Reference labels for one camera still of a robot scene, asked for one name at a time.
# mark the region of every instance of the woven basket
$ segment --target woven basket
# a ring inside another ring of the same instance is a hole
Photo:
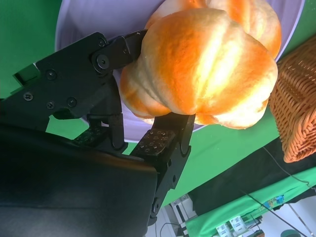
[[[284,161],[294,162],[316,151],[316,37],[277,66],[278,79],[269,105],[280,133]]]

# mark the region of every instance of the black fabric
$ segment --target black fabric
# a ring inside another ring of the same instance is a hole
[[[276,138],[265,148],[280,166],[296,174],[316,166],[316,154],[293,163],[283,161],[281,141]],[[197,215],[202,215],[243,196],[243,189],[251,193],[288,177],[266,150],[260,148],[223,173],[189,192]]]

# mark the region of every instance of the green cloth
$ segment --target green cloth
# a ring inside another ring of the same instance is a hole
[[[61,0],[0,1],[1,98],[9,96],[11,91],[19,87],[12,77],[14,73],[54,52],[60,3]],[[314,0],[306,2],[309,7],[313,4]],[[303,13],[306,15],[302,17],[304,23],[300,23],[301,27],[296,30],[287,51],[315,32],[313,16],[308,15],[306,9]],[[80,119],[51,118],[47,132],[73,139],[85,129],[87,125]],[[247,130],[232,130],[212,125],[195,132],[191,139],[192,153],[186,167],[176,189],[168,193],[164,204],[220,174],[277,136],[276,124],[270,111]],[[125,154],[129,154],[134,147],[135,144],[129,144]]]
[[[309,186],[316,185],[316,167],[295,174],[295,177],[308,181]],[[284,195],[284,202],[290,201],[298,194],[303,193],[309,187],[306,183],[299,182],[293,177],[287,177],[268,187],[251,193],[255,199],[264,203],[277,196]],[[235,216],[242,216],[243,220],[251,220],[266,213],[267,210],[255,202],[249,196],[243,196],[235,201],[227,203],[213,211],[207,212],[197,218],[186,222],[190,237],[210,237],[217,233],[216,227]]]

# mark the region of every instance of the plate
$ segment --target plate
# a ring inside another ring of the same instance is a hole
[[[63,0],[56,26],[55,50],[88,36],[101,32],[107,39],[144,28],[151,14],[163,0]],[[276,11],[282,27],[280,58],[285,50],[305,0],[267,0]],[[120,71],[113,73],[117,82]],[[138,119],[122,102],[124,136],[126,142],[138,142],[151,126]],[[194,131],[205,126],[195,125]]]

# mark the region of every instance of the orange pumpkin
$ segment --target orange pumpkin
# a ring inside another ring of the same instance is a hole
[[[272,55],[225,11],[194,8],[156,21],[120,93],[138,117],[196,114],[196,123],[246,128],[263,115],[277,79]]]
[[[246,33],[260,41],[274,58],[277,57],[281,46],[281,26],[277,14],[265,0],[166,0],[150,17],[146,29],[174,12],[202,7],[226,11]]]

